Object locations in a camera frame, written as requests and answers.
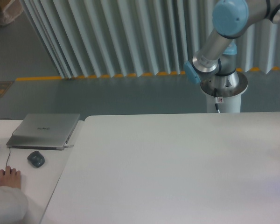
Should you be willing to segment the white sleeved forearm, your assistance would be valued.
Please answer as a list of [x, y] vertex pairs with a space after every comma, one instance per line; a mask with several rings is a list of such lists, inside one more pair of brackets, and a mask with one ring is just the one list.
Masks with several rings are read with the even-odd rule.
[[15, 224], [28, 211], [28, 198], [18, 188], [0, 187], [0, 224]]

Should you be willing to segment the person's hand on mouse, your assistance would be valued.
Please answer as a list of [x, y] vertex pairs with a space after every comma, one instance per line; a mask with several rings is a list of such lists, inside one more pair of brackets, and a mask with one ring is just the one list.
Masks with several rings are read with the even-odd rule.
[[21, 189], [21, 172], [10, 166], [0, 170], [0, 187], [7, 186]]

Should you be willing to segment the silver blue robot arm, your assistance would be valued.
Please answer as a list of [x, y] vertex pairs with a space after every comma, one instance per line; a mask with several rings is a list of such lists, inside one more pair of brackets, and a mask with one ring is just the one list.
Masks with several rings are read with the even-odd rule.
[[280, 25], [280, 0], [220, 0], [212, 12], [213, 30], [206, 43], [184, 63], [187, 78], [198, 84], [218, 73], [220, 56], [231, 42], [262, 20]]

